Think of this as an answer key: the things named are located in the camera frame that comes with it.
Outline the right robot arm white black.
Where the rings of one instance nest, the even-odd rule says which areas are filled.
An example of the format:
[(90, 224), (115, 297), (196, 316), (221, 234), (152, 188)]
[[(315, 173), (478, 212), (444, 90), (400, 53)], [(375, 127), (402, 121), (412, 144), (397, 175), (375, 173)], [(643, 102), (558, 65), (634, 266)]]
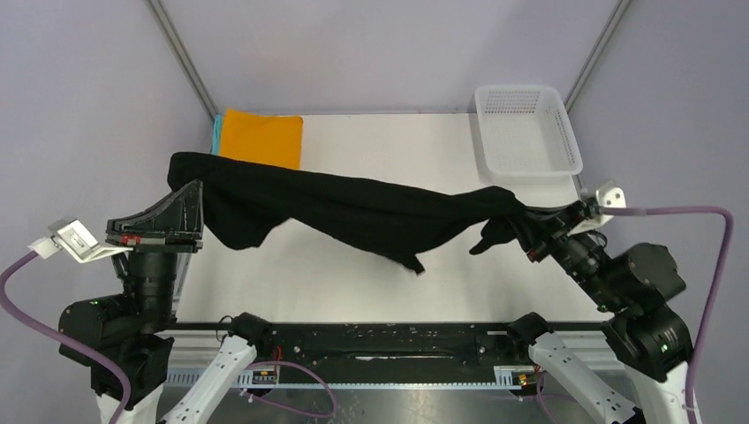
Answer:
[(612, 318), (600, 325), (640, 396), (633, 403), (605, 383), (536, 313), (509, 325), (506, 350), (552, 376), (597, 423), (697, 423), (687, 405), (686, 377), (694, 351), (684, 321), (668, 301), (685, 290), (666, 246), (639, 243), (610, 257), (591, 231), (577, 226), (600, 207), (577, 201), (557, 210), (532, 210), (512, 222), (532, 262), (553, 258)]

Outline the black t shirt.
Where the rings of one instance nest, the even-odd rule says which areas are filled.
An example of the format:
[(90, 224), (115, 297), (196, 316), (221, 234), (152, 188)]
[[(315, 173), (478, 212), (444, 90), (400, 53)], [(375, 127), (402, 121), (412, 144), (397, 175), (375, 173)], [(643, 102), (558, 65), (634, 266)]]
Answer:
[(293, 219), (421, 274), (425, 268), (418, 254), (477, 223), (484, 226), (471, 255), (513, 240), (528, 246), (532, 239), (528, 207), (498, 186), (446, 194), (210, 154), (174, 154), (170, 188), (193, 181), (203, 184), (204, 223), (233, 250), (260, 246), (273, 229)]

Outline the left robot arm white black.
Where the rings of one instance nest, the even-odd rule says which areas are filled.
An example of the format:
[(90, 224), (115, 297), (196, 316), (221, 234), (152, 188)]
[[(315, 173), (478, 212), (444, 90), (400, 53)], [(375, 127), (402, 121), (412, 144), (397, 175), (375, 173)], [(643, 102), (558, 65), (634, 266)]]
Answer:
[(231, 333), (228, 348), (181, 405), (158, 417), (174, 345), (160, 334), (176, 321), (183, 260), (202, 247), (202, 195), (202, 182), (191, 181), (138, 214), (109, 220), (103, 242), (79, 220), (50, 229), (56, 244), (79, 263), (111, 259), (122, 283), (119, 294), (69, 305), (57, 325), (68, 338), (60, 353), (91, 371), (104, 423), (204, 423), (242, 371), (273, 354), (269, 334), (248, 328)]

